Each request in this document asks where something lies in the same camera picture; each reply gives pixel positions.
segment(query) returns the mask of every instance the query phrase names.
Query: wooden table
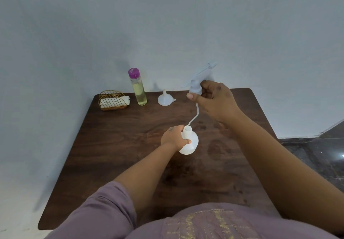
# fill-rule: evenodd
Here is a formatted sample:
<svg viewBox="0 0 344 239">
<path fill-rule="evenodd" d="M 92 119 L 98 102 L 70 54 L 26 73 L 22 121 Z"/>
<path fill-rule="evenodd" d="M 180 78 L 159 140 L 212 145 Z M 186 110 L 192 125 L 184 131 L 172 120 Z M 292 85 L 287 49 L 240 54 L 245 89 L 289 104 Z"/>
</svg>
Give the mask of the wooden table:
<svg viewBox="0 0 344 239">
<path fill-rule="evenodd" d="M 276 137 L 251 89 L 232 92 L 243 112 Z M 130 106 L 114 111 L 101 111 L 98 95 L 94 97 L 39 229 L 56 228 L 99 187 L 157 148 L 169 127 L 188 124 L 196 115 L 195 104 L 186 98 L 187 91 L 169 93 L 176 99 L 170 106 L 157 103 L 160 92 L 147 93 L 145 106 L 139 106 L 133 93 L 128 93 Z M 276 212 L 239 146 L 228 138 L 228 130 L 221 129 L 202 108 L 191 127 L 200 140 L 196 151 L 173 156 L 139 224 L 204 202 L 230 202 Z"/>
</svg>

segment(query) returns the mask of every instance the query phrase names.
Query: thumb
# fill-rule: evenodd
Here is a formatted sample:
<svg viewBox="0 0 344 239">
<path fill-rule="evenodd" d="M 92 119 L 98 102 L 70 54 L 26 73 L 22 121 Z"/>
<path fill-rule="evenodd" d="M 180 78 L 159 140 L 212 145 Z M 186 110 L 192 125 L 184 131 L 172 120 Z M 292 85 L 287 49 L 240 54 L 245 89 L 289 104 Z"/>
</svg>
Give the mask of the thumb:
<svg viewBox="0 0 344 239">
<path fill-rule="evenodd" d="M 187 93 L 187 98 L 189 100 L 192 100 L 192 101 L 198 103 L 199 105 L 202 105 L 202 106 L 204 106 L 204 104 L 207 101 L 207 99 L 202 97 L 200 94 L 196 94 L 196 93 L 192 93 L 192 92 Z"/>
</svg>

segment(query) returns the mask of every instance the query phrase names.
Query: black marble floor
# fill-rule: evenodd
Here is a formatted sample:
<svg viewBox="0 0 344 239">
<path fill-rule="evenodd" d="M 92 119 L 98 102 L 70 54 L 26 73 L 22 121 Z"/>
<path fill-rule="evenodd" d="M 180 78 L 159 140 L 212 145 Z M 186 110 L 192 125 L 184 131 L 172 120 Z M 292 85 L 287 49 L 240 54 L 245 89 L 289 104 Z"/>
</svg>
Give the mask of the black marble floor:
<svg viewBox="0 0 344 239">
<path fill-rule="evenodd" d="M 291 153 L 344 192 L 344 138 L 281 142 Z"/>
</svg>

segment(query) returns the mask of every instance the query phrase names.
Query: white tissue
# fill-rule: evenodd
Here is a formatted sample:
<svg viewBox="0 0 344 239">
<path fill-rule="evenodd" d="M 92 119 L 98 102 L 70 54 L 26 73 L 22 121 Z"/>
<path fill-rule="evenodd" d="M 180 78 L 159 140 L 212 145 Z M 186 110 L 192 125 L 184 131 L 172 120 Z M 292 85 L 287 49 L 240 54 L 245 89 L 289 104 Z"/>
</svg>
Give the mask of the white tissue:
<svg viewBox="0 0 344 239">
<path fill-rule="evenodd" d="M 118 107 L 130 104 L 129 96 L 123 96 L 121 98 L 105 98 L 101 99 L 101 108 L 105 107 Z"/>
</svg>

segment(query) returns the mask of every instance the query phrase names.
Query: glass bottle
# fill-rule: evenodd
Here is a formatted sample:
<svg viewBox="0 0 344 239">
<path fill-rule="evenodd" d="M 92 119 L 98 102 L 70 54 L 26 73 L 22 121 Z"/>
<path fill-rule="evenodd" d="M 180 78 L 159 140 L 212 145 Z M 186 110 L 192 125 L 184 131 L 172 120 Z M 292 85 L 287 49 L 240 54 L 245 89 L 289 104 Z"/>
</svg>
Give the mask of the glass bottle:
<svg viewBox="0 0 344 239">
<path fill-rule="evenodd" d="M 144 85 L 142 84 L 140 71 L 137 68 L 131 68 L 128 71 L 129 78 L 134 89 L 134 93 L 137 99 L 137 103 L 140 106 L 147 104 L 146 93 L 144 93 Z"/>
</svg>

